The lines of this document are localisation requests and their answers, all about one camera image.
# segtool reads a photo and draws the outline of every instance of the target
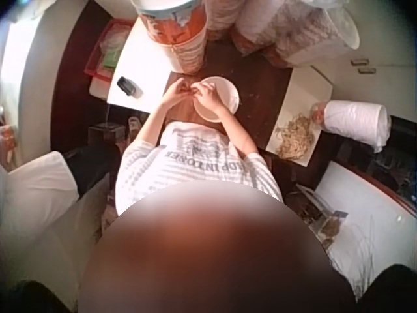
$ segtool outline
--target white cutting board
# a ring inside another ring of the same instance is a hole
[[[288,125],[297,115],[310,116],[311,107],[318,102],[327,102],[332,96],[333,86],[324,79],[314,68],[294,68],[288,85],[287,94],[282,104],[281,112],[278,115],[274,131],[269,139],[266,150],[276,154],[276,149],[281,145],[281,136],[277,136],[277,127],[283,128]],[[313,123],[310,126],[314,134],[314,142],[309,151],[299,160],[293,162],[308,166],[313,155],[314,148],[319,141],[321,128]]]

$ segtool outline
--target striped shirt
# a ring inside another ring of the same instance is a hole
[[[177,183],[222,180],[251,186],[282,201],[264,159],[242,160],[229,138],[192,123],[170,123],[158,147],[135,140],[124,152],[116,182],[118,214],[148,194]]]

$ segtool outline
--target shredded food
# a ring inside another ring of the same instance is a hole
[[[276,149],[278,156],[285,160],[302,158],[311,147],[314,135],[310,130],[310,119],[302,114],[297,115],[285,128],[277,128],[281,133],[282,144]]]

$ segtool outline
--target white paper towel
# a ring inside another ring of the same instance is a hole
[[[330,101],[324,110],[324,126],[328,132],[366,143],[378,153],[390,137],[391,121],[380,104]]]

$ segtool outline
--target hand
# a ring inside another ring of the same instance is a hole
[[[191,95],[191,89],[187,86],[185,79],[180,78],[169,86],[167,92],[162,97],[161,107],[170,109]]]
[[[216,86],[213,83],[193,83],[191,85],[194,97],[201,103],[202,106],[218,114],[226,107],[223,104]]]

